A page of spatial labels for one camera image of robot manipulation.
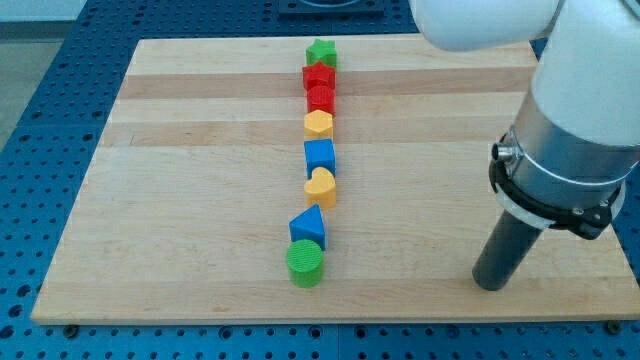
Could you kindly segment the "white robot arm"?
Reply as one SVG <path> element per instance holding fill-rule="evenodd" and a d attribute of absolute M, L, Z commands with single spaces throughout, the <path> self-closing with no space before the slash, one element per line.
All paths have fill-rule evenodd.
<path fill-rule="evenodd" d="M 639 162 L 635 1 L 412 0 L 422 35 L 446 51 L 545 39 L 517 116 L 493 146 L 494 233 L 548 228 L 594 239 L 617 216 Z"/>

